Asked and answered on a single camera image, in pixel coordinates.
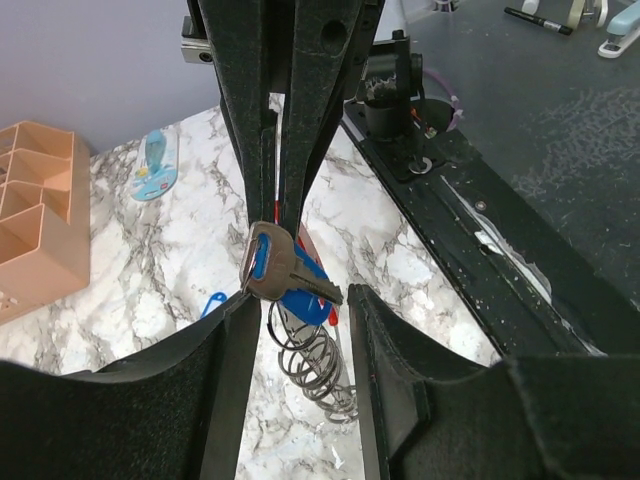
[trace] wall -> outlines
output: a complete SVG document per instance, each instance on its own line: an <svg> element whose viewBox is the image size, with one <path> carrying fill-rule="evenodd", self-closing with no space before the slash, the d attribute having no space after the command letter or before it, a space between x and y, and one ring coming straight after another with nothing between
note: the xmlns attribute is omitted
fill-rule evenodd
<svg viewBox="0 0 640 480"><path fill-rule="evenodd" d="M180 53L185 0L4 1L0 128L32 119L103 151L219 102Z"/></svg>

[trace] black marker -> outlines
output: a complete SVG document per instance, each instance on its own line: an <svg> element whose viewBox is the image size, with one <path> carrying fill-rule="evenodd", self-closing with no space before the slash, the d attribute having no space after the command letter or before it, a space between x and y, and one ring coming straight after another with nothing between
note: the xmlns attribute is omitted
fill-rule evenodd
<svg viewBox="0 0 640 480"><path fill-rule="evenodd" d="M529 15L528 13L521 12L520 10L516 10L515 8L504 7L504 13L513 15L514 17L524 20L525 22L533 23L534 25L538 25L540 27L553 30L554 32L561 33L562 35L571 35L573 33L573 28L571 27L560 25L559 23L552 22L551 20L547 20L546 18Z"/></svg>

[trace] screw hole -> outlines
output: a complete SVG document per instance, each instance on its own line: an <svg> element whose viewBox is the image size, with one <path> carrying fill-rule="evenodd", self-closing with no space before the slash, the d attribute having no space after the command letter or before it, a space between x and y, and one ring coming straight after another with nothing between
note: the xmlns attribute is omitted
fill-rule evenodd
<svg viewBox="0 0 640 480"><path fill-rule="evenodd" d="M324 51L329 55L338 55L347 41L347 29L341 22L331 20L322 28L321 38Z"/></svg>
<svg viewBox="0 0 640 480"><path fill-rule="evenodd" d="M213 62L213 57L211 56L210 53L207 53L207 52L202 52L200 55L198 55L198 58L200 59L200 61L204 63Z"/></svg>

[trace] marble table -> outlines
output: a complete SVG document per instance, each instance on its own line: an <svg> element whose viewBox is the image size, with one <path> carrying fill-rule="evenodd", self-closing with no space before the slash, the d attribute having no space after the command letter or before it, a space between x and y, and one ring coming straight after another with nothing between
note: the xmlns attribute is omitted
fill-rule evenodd
<svg viewBox="0 0 640 480"><path fill-rule="evenodd" d="M129 195L139 141L91 165L91 285L0 327L0 358L54 375L96 370L196 321L209 296L238 290L248 232L244 187L218 108L176 125L179 180ZM481 364L498 356L346 134L329 149L303 215L331 279L373 286L406 321ZM348 307L339 331L352 371ZM277 366L263 329L238 479L363 479L357 423L333 425Z"/></svg>

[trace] gray floor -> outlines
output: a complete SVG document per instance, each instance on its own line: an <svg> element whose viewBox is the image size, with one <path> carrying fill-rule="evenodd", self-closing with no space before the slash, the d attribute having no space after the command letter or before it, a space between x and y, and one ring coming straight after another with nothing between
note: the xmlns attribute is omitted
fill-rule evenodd
<svg viewBox="0 0 640 480"><path fill-rule="evenodd" d="M605 60L604 29L565 37L503 13L520 5L466 0L414 24L413 50L454 87L484 160L640 308L640 41ZM570 5L538 14L562 23Z"/></svg>

